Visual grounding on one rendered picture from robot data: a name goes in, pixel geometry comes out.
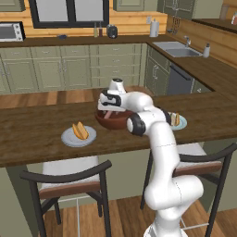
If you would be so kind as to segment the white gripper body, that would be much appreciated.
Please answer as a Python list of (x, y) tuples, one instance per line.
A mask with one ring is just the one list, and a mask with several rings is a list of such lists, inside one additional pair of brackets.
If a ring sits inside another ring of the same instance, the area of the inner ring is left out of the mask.
[(112, 105), (103, 106), (102, 103), (100, 102), (100, 100), (98, 101), (97, 108), (98, 108), (98, 110), (102, 110), (102, 111), (116, 111), (116, 112), (124, 112), (125, 111), (125, 108), (122, 108), (119, 106), (112, 106)]

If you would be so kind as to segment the brown bowl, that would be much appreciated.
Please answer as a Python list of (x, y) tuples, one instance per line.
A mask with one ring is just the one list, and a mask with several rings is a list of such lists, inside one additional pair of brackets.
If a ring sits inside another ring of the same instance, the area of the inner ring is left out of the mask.
[(131, 111), (113, 112), (109, 118), (101, 110), (96, 110), (94, 116), (99, 124), (108, 130), (125, 130), (127, 128), (127, 118), (132, 114)]

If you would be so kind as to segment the golden bun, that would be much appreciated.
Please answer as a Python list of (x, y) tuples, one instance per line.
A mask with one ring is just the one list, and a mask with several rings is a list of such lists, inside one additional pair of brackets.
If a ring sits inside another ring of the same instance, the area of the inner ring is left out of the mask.
[(79, 121), (77, 125), (73, 124), (72, 129), (74, 134), (81, 140), (86, 140), (89, 137), (88, 131), (83, 124)]
[(171, 114), (171, 125), (178, 126), (180, 124), (180, 114), (179, 113), (172, 113)]

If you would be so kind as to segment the grey plate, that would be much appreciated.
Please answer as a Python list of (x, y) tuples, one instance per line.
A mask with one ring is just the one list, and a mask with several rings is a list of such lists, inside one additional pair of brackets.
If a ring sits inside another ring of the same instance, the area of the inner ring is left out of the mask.
[(96, 130), (90, 126), (85, 129), (89, 133), (89, 137), (85, 140), (79, 139), (73, 132), (72, 128), (66, 129), (61, 135), (61, 141), (69, 147), (84, 147), (91, 144), (96, 139)]

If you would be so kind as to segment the light blue plate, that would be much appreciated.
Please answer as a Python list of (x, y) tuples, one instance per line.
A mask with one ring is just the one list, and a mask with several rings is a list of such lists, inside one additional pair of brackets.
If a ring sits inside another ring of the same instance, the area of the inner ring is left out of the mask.
[(180, 116), (180, 124), (178, 126), (172, 126), (171, 129), (173, 131), (179, 131), (184, 129), (187, 126), (187, 120), (185, 117)]

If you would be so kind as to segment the green base cupboard run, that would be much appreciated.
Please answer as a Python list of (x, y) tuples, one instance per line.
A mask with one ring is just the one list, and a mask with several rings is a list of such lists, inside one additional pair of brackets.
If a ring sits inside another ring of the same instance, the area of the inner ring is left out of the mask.
[(0, 94), (104, 88), (115, 79), (142, 85), (144, 44), (0, 49)]

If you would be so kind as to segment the green cupboard run with dishwasher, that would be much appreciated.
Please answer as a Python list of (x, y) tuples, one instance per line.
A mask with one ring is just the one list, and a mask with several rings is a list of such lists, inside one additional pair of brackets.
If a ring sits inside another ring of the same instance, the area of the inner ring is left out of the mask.
[(147, 46), (145, 87), (154, 95), (210, 92), (203, 83), (171, 63), (150, 45)]

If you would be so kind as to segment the black kettle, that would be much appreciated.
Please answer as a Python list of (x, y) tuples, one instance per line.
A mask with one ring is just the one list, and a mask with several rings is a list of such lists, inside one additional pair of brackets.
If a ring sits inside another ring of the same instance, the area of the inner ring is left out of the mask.
[(111, 39), (116, 39), (118, 37), (118, 28), (113, 24), (108, 24), (106, 26), (106, 34)]

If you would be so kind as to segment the black chair with white seat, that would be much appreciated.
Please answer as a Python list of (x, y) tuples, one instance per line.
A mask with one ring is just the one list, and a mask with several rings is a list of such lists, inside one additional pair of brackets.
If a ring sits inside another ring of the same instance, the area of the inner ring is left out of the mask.
[(37, 225), (41, 237), (47, 237), (43, 215), (54, 206), (57, 224), (61, 224), (58, 199), (61, 196), (87, 193), (96, 202), (98, 215), (104, 217), (106, 237), (111, 236), (106, 170), (109, 160), (99, 164), (97, 156), (44, 163), (44, 173), (23, 170), (20, 177), (29, 182)]
[(237, 150), (234, 143), (214, 155), (194, 144), (158, 146), (150, 151), (141, 206), (155, 210), (156, 218), (143, 237), (188, 237), (181, 216), (204, 193), (201, 179), (217, 185), (205, 237), (210, 237), (224, 182)]

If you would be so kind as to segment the steel sink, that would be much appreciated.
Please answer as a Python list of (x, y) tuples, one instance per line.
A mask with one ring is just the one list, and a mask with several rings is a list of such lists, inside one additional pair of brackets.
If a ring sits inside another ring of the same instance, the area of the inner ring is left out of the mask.
[(154, 42), (154, 45), (173, 57), (202, 56), (203, 54), (179, 42)]

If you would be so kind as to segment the white paper towel roll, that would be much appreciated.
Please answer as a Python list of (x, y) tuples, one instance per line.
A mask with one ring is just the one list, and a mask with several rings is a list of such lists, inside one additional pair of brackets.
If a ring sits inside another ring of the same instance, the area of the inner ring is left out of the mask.
[(155, 19), (150, 23), (150, 37), (157, 37), (159, 34), (159, 22)]

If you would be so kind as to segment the black framed window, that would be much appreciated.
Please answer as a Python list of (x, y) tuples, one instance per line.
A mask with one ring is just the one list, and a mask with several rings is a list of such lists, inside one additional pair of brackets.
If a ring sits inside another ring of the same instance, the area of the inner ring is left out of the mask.
[(109, 0), (29, 0), (35, 29), (93, 28), (109, 24)]

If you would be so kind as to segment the hanging kitchen tools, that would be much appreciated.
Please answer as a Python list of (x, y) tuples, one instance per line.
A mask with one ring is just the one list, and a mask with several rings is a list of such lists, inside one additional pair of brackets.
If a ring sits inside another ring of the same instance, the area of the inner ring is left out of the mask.
[(172, 20), (172, 34), (173, 35), (178, 33), (180, 24), (181, 24), (181, 19), (179, 17), (173, 17), (173, 20)]

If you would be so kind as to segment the silver toaster oven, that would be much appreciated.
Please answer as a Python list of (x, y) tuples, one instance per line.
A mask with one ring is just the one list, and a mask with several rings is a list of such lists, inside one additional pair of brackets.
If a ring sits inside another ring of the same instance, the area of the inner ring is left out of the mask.
[(21, 21), (0, 22), (0, 42), (23, 42), (25, 38)]

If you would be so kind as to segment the green wall cupboard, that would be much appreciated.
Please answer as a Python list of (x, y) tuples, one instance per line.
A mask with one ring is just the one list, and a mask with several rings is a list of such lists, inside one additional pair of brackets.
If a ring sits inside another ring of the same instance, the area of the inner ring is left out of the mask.
[(158, 0), (113, 0), (115, 11), (156, 11)]
[(181, 19), (218, 19), (223, 0), (158, 0), (157, 11)]
[(22, 12), (24, 10), (24, 0), (0, 0), (0, 12)]

